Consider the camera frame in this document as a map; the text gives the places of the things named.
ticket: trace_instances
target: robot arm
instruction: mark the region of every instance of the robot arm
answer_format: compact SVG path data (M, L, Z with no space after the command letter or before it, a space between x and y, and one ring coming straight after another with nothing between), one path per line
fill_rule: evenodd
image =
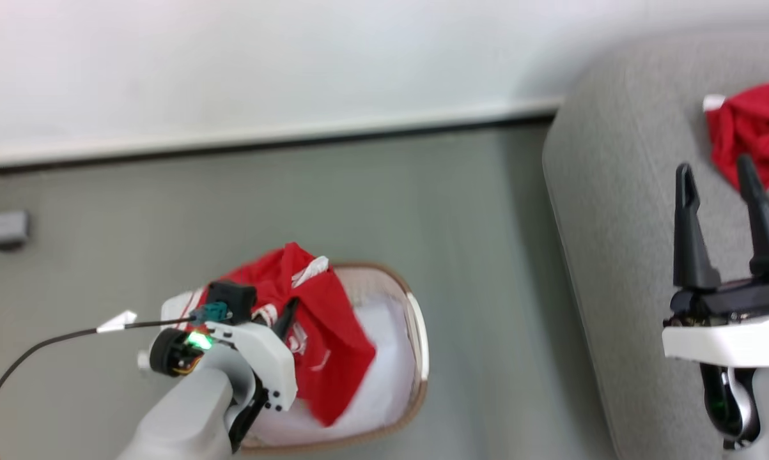
M225 460L233 387L217 369L192 372L146 414L118 460Z
M186 366L187 376L146 414L118 460L230 458L262 408L289 410L297 385L283 338L296 303L286 306L274 329L208 321L201 356L188 333L162 331L151 346L151 368L176 376Z
M724 438L724 457L769 460L769 200L750 157L738 160L749 209L752 277L723 284L708 259L688 165L677 169L673 317L665 355L700 363L705 405Z

